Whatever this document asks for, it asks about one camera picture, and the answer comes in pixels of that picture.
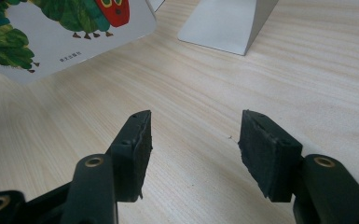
green caterpillar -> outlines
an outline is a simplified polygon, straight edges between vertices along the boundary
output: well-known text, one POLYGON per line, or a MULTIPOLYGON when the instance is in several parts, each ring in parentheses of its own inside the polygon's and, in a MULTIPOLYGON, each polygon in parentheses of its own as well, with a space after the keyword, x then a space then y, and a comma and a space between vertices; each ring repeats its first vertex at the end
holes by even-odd
MULTIPOLYGON (((4 0, 0 2, 0 64, 14 68, 27 69, 33 73, 34 53, 28 49, 28 37, 22 31, 13 28, 6 17, 6 10, 20 2, 28 0, 4 0)), ((84 38, 91 39, 105 32, 110 26, 119 27, 130 20, 129 0, 29 0, 39 7, 46 17, 57 21, 66 30, 74 32, 73 37, 81 38, 76 32, 84 31, 84 38)))
POLYGON ((13 68, 26 69, 33 73, 34 53, 28 49, 28 38, 25 33, 14 29, 5 11, 10 5, 17 5, 20 0, 6 0, 0 2, 0 64, 13 68))

wooden table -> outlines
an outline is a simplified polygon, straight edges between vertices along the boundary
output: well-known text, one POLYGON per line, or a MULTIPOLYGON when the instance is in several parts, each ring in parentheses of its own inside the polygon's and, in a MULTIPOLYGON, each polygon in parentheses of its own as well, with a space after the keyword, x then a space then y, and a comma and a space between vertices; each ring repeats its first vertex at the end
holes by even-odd
POLYGON ((145 109, 145 198, 119 204, 122 223, 294 223, 242 164, 243 109, 359 181, 359 1, 281 0, 244 57, 177 40, 197 4, 166 0, 154 34, 32 84, 0 75, 0 190, 31 200, 70 181, 145 109))

